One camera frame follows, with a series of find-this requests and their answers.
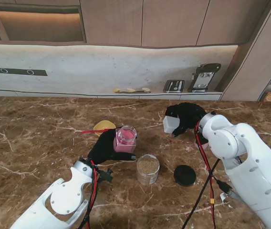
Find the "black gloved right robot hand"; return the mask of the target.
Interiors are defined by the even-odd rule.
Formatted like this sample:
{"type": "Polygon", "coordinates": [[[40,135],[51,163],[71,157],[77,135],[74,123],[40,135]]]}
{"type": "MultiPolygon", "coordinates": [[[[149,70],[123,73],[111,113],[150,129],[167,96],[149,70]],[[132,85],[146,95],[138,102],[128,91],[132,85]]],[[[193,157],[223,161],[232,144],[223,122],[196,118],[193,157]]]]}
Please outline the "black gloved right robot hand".
{"type": "Polygon", "coordinates": [[[169,106],[165,112],[165,116],[179,119],[179,126],[172,132],[173,137],[185,133],[188,129],[194,129],[197,122],[206,114],[206,111],[202,107],[193,103],[172,105],[169,106]]]}

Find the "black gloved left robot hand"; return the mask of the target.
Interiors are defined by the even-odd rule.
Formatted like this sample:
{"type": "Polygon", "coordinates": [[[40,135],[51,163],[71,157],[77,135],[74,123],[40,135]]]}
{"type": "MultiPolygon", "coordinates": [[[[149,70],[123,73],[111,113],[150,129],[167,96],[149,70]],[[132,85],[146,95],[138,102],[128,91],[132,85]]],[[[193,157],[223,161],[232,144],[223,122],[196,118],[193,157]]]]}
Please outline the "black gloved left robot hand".
{"type": "Polygon", "coordinates": [[[113,161],[135,161],[136,156],[132,153],[116,152],[114,150],[115,129],[109,129],[103,132],[91,151],[87,159],[92,160],[95,165],[101,164],[107,160],[113,161]]]}

